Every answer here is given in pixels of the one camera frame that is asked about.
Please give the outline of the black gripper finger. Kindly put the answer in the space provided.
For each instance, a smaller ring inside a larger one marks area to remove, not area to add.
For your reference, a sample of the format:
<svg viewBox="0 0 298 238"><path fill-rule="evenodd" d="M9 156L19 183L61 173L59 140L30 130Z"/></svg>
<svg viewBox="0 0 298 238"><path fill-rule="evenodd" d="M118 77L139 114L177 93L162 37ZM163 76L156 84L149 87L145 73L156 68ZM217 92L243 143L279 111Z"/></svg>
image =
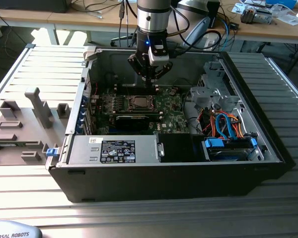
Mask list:
<svg viewBox="0 0 298 238"><path fill-rule="evenodd" d="M173 63L168 62L163 66L151 66L149 65L149 85L152 85L162 76L167 74L172 69Z"/></svg>
<svg viewBox="0 0 298 238"><path fill-rule="evenodd" d="M150 85L150 68L148 58L146 56L141 56L138 58L137 54L132 54L128 57L128 63L134 70L134 72L141 76L145 81L145 85Z"/></svg>

